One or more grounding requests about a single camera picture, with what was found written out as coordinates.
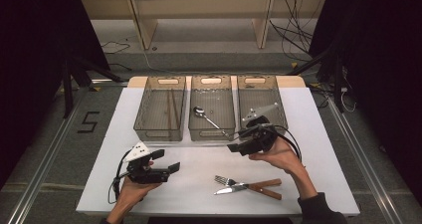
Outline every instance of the spoon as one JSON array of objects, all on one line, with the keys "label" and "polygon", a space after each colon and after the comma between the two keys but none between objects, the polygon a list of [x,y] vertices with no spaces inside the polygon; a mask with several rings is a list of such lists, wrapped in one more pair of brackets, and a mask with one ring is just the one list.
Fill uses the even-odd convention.
[{"label": "spoon", "polygon": [[[207,117],[207,115],[205,115],[205,110],[201,107],[194,107],[193,108],[193,112],[195,113],[195,115],[199,116],[199,117],[204,117],[205,119],[207,119],[207,121],[209,121],[213,126],[217,127],[218,129],[220,129],[220,127],[215,124],[215,122],[213,122],[211,119],[209,119]],[[226,135],[227,137],[230,137],[228,133],[226,133],[224,130],[221,131],[224,135]]]}]

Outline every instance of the black curtain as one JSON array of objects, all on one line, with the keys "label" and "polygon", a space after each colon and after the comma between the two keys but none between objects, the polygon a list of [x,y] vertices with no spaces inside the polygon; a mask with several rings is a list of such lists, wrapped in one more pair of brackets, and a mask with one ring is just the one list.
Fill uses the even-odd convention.
[{"label": "black curtain", "polygon": [[381,144],[422,204],[420,1],[373,0],[349,50],[347,78]]},{"label": "black curtain", "polygon": [[81,0],[0,0],[0,54],[1,187],[33,142],[62,65],[82,86],[91,79],[73,57],[109,67]]}]

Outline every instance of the aluminum rail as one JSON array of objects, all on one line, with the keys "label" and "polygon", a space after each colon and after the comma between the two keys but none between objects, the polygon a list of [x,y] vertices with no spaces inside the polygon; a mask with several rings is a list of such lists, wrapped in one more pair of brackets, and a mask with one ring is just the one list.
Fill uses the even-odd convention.
[{"label": "aluminum rail", "polygon": [[384,215],[386,222],[390,224],[403,223],[397,208],[395,207],[391,197],[389,196],[387,190],[376,174],[375,169],[362,149],[344,113],[340,113],[338,111],[332,99],[328,99],[328,102],[329,108],[331,109],[331,112],[334,115],[334,118],[337,121],[338,126],[340,127],[341,132],[344,135],[354,158],[356,159],[356,162],[372,192],[372,195],[374,196],[382,214]]},{"label": "aluminum rail", "polygon": [[62,124],[59,127],[53,141],[50,144],[49,149],[47,150],[46,154],[44,155],[43,160],[41,161],[40,166],[38,167],[37,171],[35,172],[32,180],[28,184],[25,192],[22,194],[21,198],[17,202],[16,206],[13,209],[11,216],[9,217],[8,224],[17,224],[23,223],[25,218],[27,217],[32,204],[37,197],[37,194],[43,184],[47,174],[52,166],[57,153],[59,152],[62,144],[69,132],[70,126],[73,123],[78,108],[84,99],[85,95],[88,93],[89,88],[80,88],[77,96],[75,98],[75,107],[73,108],[72,112],[69,114],[68,118],[65,118],[62,121]]}]

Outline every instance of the black cable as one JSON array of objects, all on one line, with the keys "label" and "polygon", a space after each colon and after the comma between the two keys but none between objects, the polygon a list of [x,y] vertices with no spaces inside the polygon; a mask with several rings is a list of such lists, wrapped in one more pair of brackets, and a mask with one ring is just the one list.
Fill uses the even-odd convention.
[{"label": "black cable", "polygon": [[[291,14],[291,18],[289,19],[289,24],[291,24],[291,23],[292,23],[292,25],[298,29],[298,32],[302,32],[301,26],[299,25],[299,22],[298,22],[297,18],[295,17],[294,12],[292,11],[292,8],[291,8],[291,6],[290,6],[290,4],[289,4],[288,0],[285,0],[285,2],[286,2],[286,5],[287,5],[287,6],[288,6],[288,8],[289,8],[289,12],[290,12],[290,14]],[[304,42],[302,41],[302,35],[299,35],[299,38],[300,38],[300,40],[301,40],[301,42],[302,42],[302,45],[305,47],[305,44],[304,44]]]},{"label": "black cable", "polygon": [[118,168],[117,168],[117,172],[116,172],[116,174],[115,174],[115,178],[112,180],[112,183],[111,183],[111,186],[110,186],[110,188],[109,188],[109,190],[108,190],[108,203],[109,204],[113,204],[113,203],[115,203],[115,202],[110,202],[109,201],[109,192],[110,192],[110,190],[111,190],[111,188],[112,188],[112,190],[114,191],[114,195],[115,195],[115,201],[117,201],[117,199],[118,199],[118,196],[120,195],[120,180],[123,178],[123,177],[125,177],[125,176],[127,176],[128,175],[128,173],[126,172],[126,173],[124,173],[124,174],[122,174],[122,175],[120,175],[120,170],[121,170],[121,166],[123,165],[123,160],[124,160],[124,158],[128,155],[130,153],[130,150],[127,152],[127,153],[125,153],[124,154],[124,156],[121,158],[121,160],[120,160],[120,163],[118,164]]},{"label": "black cable", "polygon": [[298,9],[297,9],[297,7],[298,7],[297,4],[298,4],[298,0],[295,0],[295,6],[293,8],[293,14],[295,14],[295,21],[296,21],[296,24],[298,25],[298,32],[300,33],[299,39],[301,40],[302,45],[305,47],[304,41],[302,40],[303,30],[301,28],[301,24],[300,24],[300,21],[299,21],[299,12],[298,12]]},{"label": "black cable", "polygon": [[318,95],[324,97],[324,100],[318,106],[316,106],[318,109],[323,109],[323,108],[326,108],[328,106],[328,99],[329,99],[329,97],[332,97],[334,91],[326,91],[324,89],[314,87],[314,86],[311,86],[309,84],[307,84],[307,88],[310,89],[311,93],[318,94]]},{"label": "black cable", "polygon": [[[286,35],[284,35],[284,34],[282,34],[276,27],[275,27],[275,25],[273,24],[273,22],[270,20],[270,24],[274,27],[274,29],[276,30],[276,32],[283,38],[283,39],[286,39],[286,40],[288,40],[288,42],[290,42],[292,45],[294,45],[294,46],[296,46],[298,49],[300,49],[301,51],[303,51],[304,53],[306,53],[306,54],[309,54],[308,53],[308,51],[306,51],[306,50],[304,50],[303,48],[301,48],[300,46],[298,46],[295,42],[293,42],[292,40],[290,40],[289,38],[287,38],[286,37]],[[303,59],[300,59],[300,58],[296,58],[296,57],[294,57],[294,58],[292,58],[292,57],[290,57],[289,55],[287,55],[287,53],[286,53],[286,51],[285,51],[285,49],[284,49],[284,46],[283,46],[283,40],[282,40],[282,50],[283,50],[283,53],[288,57],[288,58],[291,58],[291,59],[295,59],[295,60],[298,60],[298,61],[303,61],[303,62],[308,62],[307,60],[303,60]]]},{"label": "black cable", "polygon": [[[289,29],[286,29],[286,28],[282,28],[282,27],[279,27],[279,26],[277,26],[277,25],[275,25],[275,24],[273,24],[272,23],[272,25],[273,25],[273,27],[276,29],[281,29],[281,30],[285,30],[285,31],[288,31],[288,32],[290,32],[290,33],[293,33],[293,34],[297,34],[297,35],[299,35],[300,33],[299,32],[295,32],[295,31],[292,31],[292,30],[289,30]],[[309,39],[311,39],[312,37],[313,37],[313,35],[307,35],[307,36],[305,36],[305,37],[307,37],[307,38],[309,38]]]},{"label": "black cable", "polygon": [[284,135],[281,135],[280,133],[277,132],[277,135],[284,139],[286,142],[289,143],[289,145],[295,150],[296,152],[296,156],[299,158],[299,161],[302,162],[302,152],[301,152],[301,148],[299,147],[298,142],[296,141],[295,137],[292,135],[292,133],[286,129],[285,127],[281,126],[281,125],[274,125],[274,127],[280,127],[283,130],[285,130],[293,139],[293,141],[296,143],[296,145],[294,145],[288,138],[286,138]]},{"label": "black cable", "polygon": [[311,15],[311,17],[310,17],[310,19],[303,25],[303,28],[313,19],[313,17],[314,17],[314,15],[316,14],[316,12],[317,12],[317,10],[318,10],[318,8],[319,8],[319,6],[320,6],[320,2],[321,2],[322,0],[319,0],[318,2],[317,2],[317,5],[316,5],[316,9],[314,10],[314,12],[313,12],[313,14]]},{"label": "black cable", "polygon": [[119,63],[110,63],[109,65],[110,66],[120,66],[120,67],[127,69],[128,71],[132,71],[132,68],[126,67],[126,66],[119,64]]},{"label": "black cable", "polygon": [[[302,8],[302,5],[303,5],[303,3],[304,3],[304,0],[301,0],[301,7],[299,8],[299,10],[297,10],[297,12],[296,12],[296,19],[297,19],[297,21],[298,21],[298,25],[299,25],[299,14],[301,13],[301,8]],[[307,36],[305,36],[305,31],[302,29],[302,27],[301,26],[299,26],[299,29],[301,30],[300,31],[300,33],[302,34],[302,36],[304,37],[304,39],[305,39],[305,41],[307,42],[307,44],[308,44],[308,46],[310,46],[311,45],[311,43],[310,43],[310,41],[308,41],[308,39],[307,39]]]}]

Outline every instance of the gray floor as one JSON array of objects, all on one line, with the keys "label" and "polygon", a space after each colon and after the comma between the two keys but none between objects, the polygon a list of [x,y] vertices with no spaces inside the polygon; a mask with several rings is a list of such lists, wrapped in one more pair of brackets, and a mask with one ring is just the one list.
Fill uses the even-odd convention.
[{"label": "gray floor", "polygon": [[[229,23],[218,20],[202,21],[202,23],[198,21],[189,23],[185,20],[162,21],[158,25],[151,46],[156,47],[156,50],[150,49],[145,53],[148,62],[140,49],[136,49],[137,41],[133,37],[134,33],[129,23],[119,23],[121,27],[113,33],[108,32],[109,23],[105,25],[98,21],[93,21],[93,23],[103,44],[107,41],[131,44],[130,48],[124,52],[106,55],[111,64],[119,64],[112,65],[111,70],[124,78],[169,74],[163,71],[185,75],[196,72],[207,74],[215,71],[230,74],[250,72],[284,74],[292,69],[292,62],[295,61],[283,54],[280,47],[282,41],[274,30],[270,30],[267,48],[256,49],[251,25],[244,20]],[[298,51],[291,50],[291,52],[301,59],[308,58],[307,55],[300,54]],[[316,82],[316,71],[317,67],[314,67],[302,74],[307,83]],[[91,76],[93,79],[102,78],[95,73],[91,73]],[[76,85],[74,87],[75,97],[81,97],[82,91],[78,91]],[[100,217],[87,216],[76,212],[75,209],[97,158],[124,84],[101,83],[94,84],[93,87],[98,89],[92,89],[83,96],[63,146],[54,159],[24,223],[98,223],[100,221]],[[320,94],[314,94],[314,97],[316,106],[324,104],[325,97]],[[348,104],[354,102],[349,97],[345,97],[345,101]],[[83,124],[87,112],[98,112],[90,115],[92,118],[90,120],[98,124],[93,132],[80,133],[78,131],[91,128],[90,125]],[[58,90],[32,145],[28,147],[0,192],[0,223],[7,223],[15,204],[37,171],[64,121],[63,113],[64,94]],[[359,216],[348,219],[348,222],[389,223],[378,206],[376,196],[367,184],[331,108],[320,108],[319,113],[361,211]],[[345,112],[344,116],[397,208],[402,223],[422,223],[422,208],[400,178],[388,156],[380,150],[379,146],[382,143],[379,143],[367,125],[362,112],[357,109],[354,112]],[[128,217],[125,223],[147,223],[147,218]]]}]

